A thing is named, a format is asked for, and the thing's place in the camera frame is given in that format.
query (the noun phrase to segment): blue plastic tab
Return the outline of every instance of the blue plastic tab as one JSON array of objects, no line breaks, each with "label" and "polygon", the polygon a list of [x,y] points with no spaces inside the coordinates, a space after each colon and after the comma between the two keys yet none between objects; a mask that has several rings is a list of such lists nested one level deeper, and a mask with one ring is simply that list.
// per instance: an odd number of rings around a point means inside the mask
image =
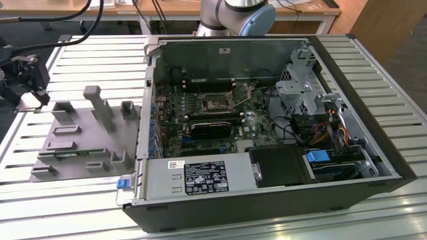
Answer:
[{"label": "blue plastic tab", "polygon": [[330,155],[326,150],[316,150],[311,151],[306,154],[308,162],[311,163],[320,163],[331,161]]},{"label": "blue plastic tab", "polygon": [[118,189],[130,189],[131,188],[131,179],[124,178],[118,181]]}]

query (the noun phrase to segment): wooden cabinet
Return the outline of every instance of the wooden cabinet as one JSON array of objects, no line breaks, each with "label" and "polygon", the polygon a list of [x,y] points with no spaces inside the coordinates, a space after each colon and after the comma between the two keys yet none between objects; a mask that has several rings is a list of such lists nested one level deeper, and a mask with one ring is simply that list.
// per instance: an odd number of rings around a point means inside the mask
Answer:
[{"label": "wooden cabinet", "polygon": [[395,54],[427,12],[427,0],[335,0],[330,34],[352,33],[380,63]]}]

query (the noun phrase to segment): gray carpet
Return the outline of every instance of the gray carpet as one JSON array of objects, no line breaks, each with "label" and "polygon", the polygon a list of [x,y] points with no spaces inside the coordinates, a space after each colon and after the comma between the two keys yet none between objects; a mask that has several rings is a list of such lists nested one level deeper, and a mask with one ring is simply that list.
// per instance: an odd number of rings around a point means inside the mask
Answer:
[{"label": "gray carpet", "polygon": [[[15,47],[24,47],[35,44],[53,43],[60,35],[72,34],[81,35],[79,23],[55,22],[51,24],[52,30],[44,31],[39,23],[20,23],[0,25],[0,36],[8,44]],[[172,22],[170,25],[172,34],[190,34],[198,29],[195,21]],[[124,23],[118,25],[118,22],[104,21],[99,24],[95,35],[127,35],[134,32],[135,27]],[[427,112],[427,17],[423,18],[412,35],[407,37],[406,42],[396,51],[395,56],[384,65],[386,70],[398,81],[408,95],[412,97],[420,108]],[[39,54],[43,61],[47,61],[52,49],[43,49],[28,54]],[[11,107],[0,100],[0,141],[7,134],[15,114]]]}]

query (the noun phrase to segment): power supply label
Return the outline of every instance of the power supply label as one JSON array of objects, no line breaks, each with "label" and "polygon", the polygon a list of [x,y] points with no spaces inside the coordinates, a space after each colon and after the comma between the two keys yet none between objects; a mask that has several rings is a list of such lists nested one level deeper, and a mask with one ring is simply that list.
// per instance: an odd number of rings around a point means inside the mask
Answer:
[{"label": "power supply label", "polygon": [[186,194],[228,192],[224,161],[184,164]]}]

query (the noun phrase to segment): slatted metal table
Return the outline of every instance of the slatted metal table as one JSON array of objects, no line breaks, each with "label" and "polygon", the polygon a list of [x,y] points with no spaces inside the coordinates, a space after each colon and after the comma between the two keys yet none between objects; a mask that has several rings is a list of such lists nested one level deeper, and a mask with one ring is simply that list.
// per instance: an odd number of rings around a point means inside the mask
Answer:
[{"label": "slatted metal table", "polygon": [[[83,44],[56,48],[47,66],[55,101],[91,106],[87,85],[101,87],[111,106],[123,100],[142,105],[144,36],[92,36]],[[427,234],[427,117],[356,39],[319,36],[332,58],[400,150],[419,179],[391,193],[375,195],[346,210],[314,213],[148,234],[116,205],[119,177],[31,183],[53,116],[19,113],[0,145],[1,239],[418,239]]]}]

